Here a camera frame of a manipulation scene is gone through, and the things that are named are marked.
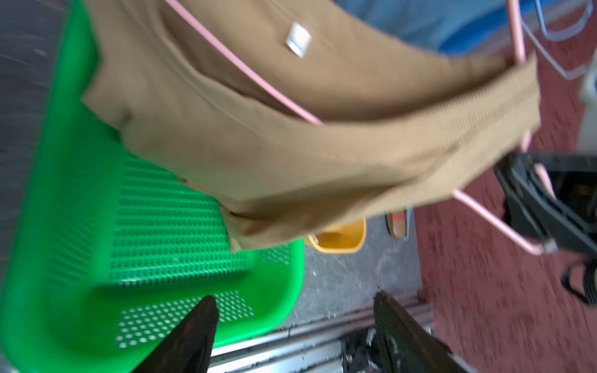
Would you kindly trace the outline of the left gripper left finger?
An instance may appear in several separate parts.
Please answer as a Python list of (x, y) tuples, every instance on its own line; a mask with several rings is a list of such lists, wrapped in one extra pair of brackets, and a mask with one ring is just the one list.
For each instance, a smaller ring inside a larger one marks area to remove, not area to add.
[(134, 371), (208, 371), (218, 322), (219, 309), (215, 297), (208, 295), (202, 298)]

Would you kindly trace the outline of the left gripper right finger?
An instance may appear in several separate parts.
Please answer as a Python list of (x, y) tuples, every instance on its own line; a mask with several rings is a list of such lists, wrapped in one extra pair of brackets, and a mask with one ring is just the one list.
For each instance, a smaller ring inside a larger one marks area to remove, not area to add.
[(386, 292), (374, 298), (373, 362), (383, 372), (475, 372)]

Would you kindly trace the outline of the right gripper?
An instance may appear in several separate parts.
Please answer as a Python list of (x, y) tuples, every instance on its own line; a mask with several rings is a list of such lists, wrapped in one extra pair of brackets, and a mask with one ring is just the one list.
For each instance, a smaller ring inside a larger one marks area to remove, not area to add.
[(594, 155), (510, 154), (494, 174), (505, 192), (503, 222), (538, 241), (584, 259), (561, 276), (562, 287), (587, 306), (596, 303), (596, 158)]

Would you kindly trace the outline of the pink wire hanger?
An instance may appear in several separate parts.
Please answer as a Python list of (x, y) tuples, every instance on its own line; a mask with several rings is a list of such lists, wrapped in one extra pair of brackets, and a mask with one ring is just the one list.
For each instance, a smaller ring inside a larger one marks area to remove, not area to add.
[[(244, 73), (248, 78), (253, 80), (263, 90), (268, 92), (273, 98), (278, 100), (281, 104), (298, 114), (304, 120), (308, 121), (315, 126), (322, 126), (323, 122), (305, 110), (303, 107), (289, 99), (286, 95), (279, 92), (275, 87), (269, 84), (265, 79), (260, 77), (253, 69), (246, 65), (240, 58), (238, 58), (233, 52), (230, 51), (216, 36), (214, 36), (199, 20), (197, 20), (185, 7), (180, 4), (179, 1), (168, 1), (167, 3), (174, 12), (176, 12), (182, 20), (184, 20), (189, 26), (191, 26), (198, 34), (200, 34), (211, 46), (213, 46), (219, 53), (221, 53), (226, 59), (228, 59), (236, 68)], [(522, 64), (526, 59), (525, 43), (524, 43), (524, 32), (522, 25), (522, 16), (520, 10), (520, 4), (518, 1), (507, 1), (506, 3), (508, 11), (509, 29), (511, 34), (511, 40), (514, 47), (515, 61), (518, 64)], [(498, 219), (493, 213), (486, 209), (482, 204), (476, 201), (469, 194), (455, 190), (452, 193), (453, 198), (466, 205), (468, 208), (477, 213), (484, 220), (489, 222), (505, 236), (507, 236), (516, 245), (524, 249), (526, 252), (540, 256), (555, 251), (558, 247), (555, 241), (552, 239), (545, 243), (535, 244), (528, 241), (525, 237), (521, 236), (511, 227)]]

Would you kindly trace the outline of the brown tank top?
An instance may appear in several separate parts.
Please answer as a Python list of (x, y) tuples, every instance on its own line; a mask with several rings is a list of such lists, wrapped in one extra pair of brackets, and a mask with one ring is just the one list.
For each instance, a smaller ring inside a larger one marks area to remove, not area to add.
[(133, 155), (222, 206), (234, 250), (450, 199), (538, 129), (533, 56), (446, 58), (330, 1), (179, 1), (319, 118), (281, 104), (164, 1), (88, 1), (84, 100)]

